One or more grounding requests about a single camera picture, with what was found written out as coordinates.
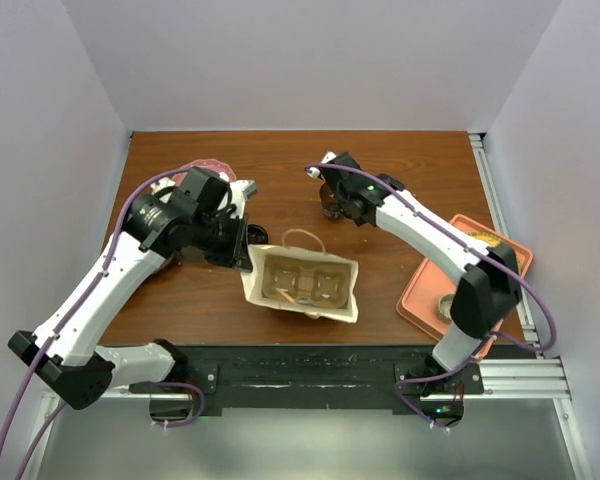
gray wall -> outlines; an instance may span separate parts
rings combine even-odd
[[[63,0],[132,129],[486,131],[559,0]]]
[[[600,479],[600,0],[563,0],[487,152],[509,230],[536,254]]]
[[[0,0],[0,425],[25,368],[6,347],[46,319],[100,247],[127,135],[57,0]],[[39,385],[16,419],[13,478]]]

plastic tray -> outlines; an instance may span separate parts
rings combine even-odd
[[[525,276],[533,260],[531,250],[464,215],[456,215],[450,223],[465,233],[485,232],[510,245],[516,252],[520,273]],[[449,322],[438,313],[438,300],[442,295],[454,291],[455,286],[442,270],[429,259],[425,259],[400,297],[398,313],[425,333],[440,340],[449,328]],[[501,325],[502,321],[496,326],[496,330],[499,330]]]

purple cable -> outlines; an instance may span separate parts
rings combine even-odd
[[[346,167],[344,165],[333,165],[333,164],[329,164],[329,163],[311,163],[311,164],[305,166],[305,170],[309,170],[311,168],[317,168],[318,170],[320,170],[321,168],[328,168],[328,169],[332,169],[332,170],[341,170],[343,172],[353,173],[353,174],[361,175],[363,177],[368,178],[369,180],[375,182],[377,185],[381,186],[382,188],[387,190],[389,193],[391,193],[393,196],[395,196],[398,199],[398,201],[400,201],[400,203],[402,203],[405,207],[407,207],[415,215],[417,215],[423,221],[425,221],[426,223],[431,225],[433,228],[435,228],[439,232],[443,233],[445,236],[447,236],[448,238],[453,240],[455,243],[460,245],[462,248],[466,249],[467,251],[469,251],[476,257],[478,257],[480,260],[487,262],[489,265],[492,265],[493,267],[497,268],[498,270],[500,270],[501,272],[505,273],[507,276],[509,276],[516,282],[518,282],[518,284],[520,284],[520,286],[522,286],[522,288],[524,288],[529,293],[529,295],[531,295],[531,297],[536,301],[536,303],[538,304],[538,307],[540,307],[540,310],[542,310],[542,313],[546,317],[547,324],[549,325],[549,341],[545,345],[540,345],[538,347],[534,347],[533,345],[527,345],[526,343],[521,342],[520,340],[513,338],[506,333],[491,332],[491,334],[495,334],[500,337],[506,338],[507,340],[513,342],[518,347],[523,348],[525,350],[535,352],[535,353],[544,352],[546,350],[549,350],[550,348],[552,348],[555,345],[556,337],[557,337],[556,324],[555,324],[553,315],[549,311],[549,307],[544,302],[544,300],[538,295],[538,293],[534,290],[534,288],[531,285],[529,285],[526,280],[524,280],[522,277],[520,277],[520,275],[518,275],[517,272],[510,270],[509,268],[505,267],[503,264],[501,264],[497,260],[494,260],[493,258],[488,257],[481,252],[478,252],[474,248],[469,247],[460,237],[458,237],[457,235],[454,235],[452,232],[446,230],[441,225],[438,225],[438,223],[436,223],[429,217],[423,215],[422,212],[417,211],[416,208],[406,198],[404,198],[402,195],[400,195],[399,192],[395,188],[393,188],[387,182],[373,176],[372,174],[365,172],[364,170],[359,170],[357,168]],[[456,373],[461,371],[464,367],[466,367],[471,362],[472,357],[473,357],[473,354],[470,355],[464,362],[462,362],[456,368],[454,368],[446,373],[440,374],[440,375],[435,375],[433,377],[408,378],[405,380],[400,380],[399,382],[397,382],[395,384],[396,393],[400,397],[400,400],[402,400],[402,402],[407,407],[409,407],[412,411],[414,411],[418,416],[422,417],[423,419],[425,419],[428,422],[432,422],[432,424],[435,425],[436,427],[444,428],[444,425],[442,425],[439,422],[436,422],[435,420],[431,420],[429,417],[427,417],[427,415],[421,409],[419,409],[411,401],[409,401],[407,398],[405,398],[402,395],[402,393],[400,392],[400,387],[404,386],[404,385],[413,384],[413,383],[435,382],[435,381],[450,377],[451,375],[455,375]]]
[[[118,245],[118,237],[120,236],[120,232],[122,231],[122,224],[124,223],[124,219],[126,217],[127,211],[129,210],[129,207],[131,207],[131,203],[133,203],[133,201],[138,197],[138,195],[140,195],[147,188],[149,188],[149,186],[151,186],[152,183],[157,182],[158,180],[165,177],[177,175],[178,173],[188,172],[189,170],[191,170],[191,168],[192,167],[176,168],[174,170],[169,170],[167,172],[163,172],[159,175],[156,175],[155,177],[152,177],[149,180],[145,181],[142,185],[136,188],[131,195],[129,195],[129,198],[127,198],[127,200],[124,202],[124,205],[122,205],[122,209],[120,210],[120,214],[118,215],[115,228],[113,230],[113,233],[111,234],[111,246],[109,248],[109,251],[107,252],[107,255],[105,256],[104,261],[102,262],[102,271],[106,271],[111,262],[113,261],[113,254],[115,253],[116,247]],[[91,295],[91,293],[93,293],[95,288],[98,286],[98,283],[100,283],[100,280],[103,276],[102,271],[98,272],[96,276],[93,277],[93,280],[91,281],[91,283],[89,283],[84,292],[82,292],[82,295],[80,295],[78,300],[76,300],[76,303],[74,303],[67,310],[67,312],[57,323],[57,325],[53,329],[53,333],[56,336],[60,334],[60,332],[62,331],[64,326],[69,322],[71,317],[73,317],[73,315],[78,311],[78,309],[87,300],[87,298],[89,298],[89,295]],[[42,357],[44,357],[44,355],[47,353],[54,340],[55,338],[52,337],[49,337],[47,340],[45,340],[42,347],[40,347],[40,350],[38,350],[38,353],[35,355],[35,357],[33,357],[33,360],[31,361],[31,364],[29,365],[25,376],[22,379],[22,382],[20,383],[18,391],[16,392],[13,401],[11,402],[11,406],[9,407],[9,411],[7,412],[7,416],[4,420],[4,423],[2,424],[2,428],[0,429],[0,457],[2,456],[2,450],[4,449],[5,442],[7,441],[7,434],[9,433],[9,429],[11,428],[11,424],[13,423],[13,419],[18,410],[18,406],[20,406],[22,397],[24,397],[24,393],[27,390],[27,387],[29,386],[33,375],[35,374],[38,364],[42,360]]]
[[[27,453],[25,453],[24,458],[22,459],[22,463],[20,464],[20,468],[18,468],[18,472],[14,477],[14,480],[20,480],[22,478],[25,470],[27,469],[27,465],[29,464],[29,460],[31,460],[31,457],[33,456],[33,452],[35,452],[38,443],[40,443],[40,440],[42,440],[42,437],[44,436],[44,432],[47,431],[49,425],[51,425],[51,423],[55,420],[58,414],[66,406],[67,402],[61,400],[58,406],[55,408],[55,410],[51,412],[51,414],[49,414],[49,416],[46,418],[46,420],[40,427],[40,430],[38,430],[38,433],[36,434],[35,438],[31,441],[31,445],[29,445],[29,450],[27,450]]]
[[[155,382],[154,385],[157,385],[158,387],[167,387],[167,388],[187,388],[187,389],[191,390],[192,392],[194,392],[196,395],[198,395],[198,397],[200,398],[200,406],[198,407],[198,411],[195,414],[191,415],[189,418],[187,418],[181,422],[178,422],[178,423],[163,422],[162,425],[164,426],[164,428],[176,428],[176,427],[185,427],[187,425],[191,425],[198,418],[200,418],[200,415],[202,415],[202,412],[204,412],[204,393],[202,393],[202,390],[200,390],[195,385],[191,385],[189,383],[182,383],[182,382]]]

